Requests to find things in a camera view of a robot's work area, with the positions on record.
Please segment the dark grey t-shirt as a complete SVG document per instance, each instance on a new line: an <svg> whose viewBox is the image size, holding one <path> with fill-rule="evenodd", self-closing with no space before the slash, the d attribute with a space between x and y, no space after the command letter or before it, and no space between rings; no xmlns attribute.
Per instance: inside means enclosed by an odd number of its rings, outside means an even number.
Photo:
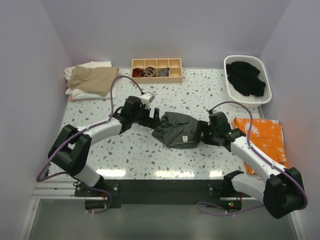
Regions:
<svg viewBox="0 0 320 240"><path fill-rule="evenodd" d="M198 120L178 112L165 112L152 136L172 149L194 149L198 146L196 140Z"/></svg>

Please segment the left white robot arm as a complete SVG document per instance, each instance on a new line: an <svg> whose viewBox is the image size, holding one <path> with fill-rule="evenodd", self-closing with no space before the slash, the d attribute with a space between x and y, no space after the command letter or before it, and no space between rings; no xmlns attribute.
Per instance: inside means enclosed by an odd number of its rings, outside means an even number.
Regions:
<svg viewBox="0 0 320 240"><path fill-rule="evenodd" d="M88 164L90 147L107 138L123 134L133 124L150 129L160 125L159 109L154 109L150 117L153 93L141 96L129 96L124 106L119 107L109 120L90 126L64 126L48 153L48 159L60 167L66 174L86 185L86 191L92 196L99 196L107 187L104 178Z"/></svg>

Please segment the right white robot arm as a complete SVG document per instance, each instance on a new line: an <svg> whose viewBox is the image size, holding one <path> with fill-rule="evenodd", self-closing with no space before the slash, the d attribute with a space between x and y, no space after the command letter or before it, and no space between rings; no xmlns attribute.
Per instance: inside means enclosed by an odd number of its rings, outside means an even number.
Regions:
<svg viewBox="0 0 320 240"><path fill-rule="evenodd" d="M242 130L232 129L223 112L210 112L209 121L198 121L195 139L206 145L226 148L240 157L257 173L259 179L241 170L223 177L222 192L233 197L237 193L249 195L263 204L276 219L308 205L301 173L286 168L258 149Z"/></svg>

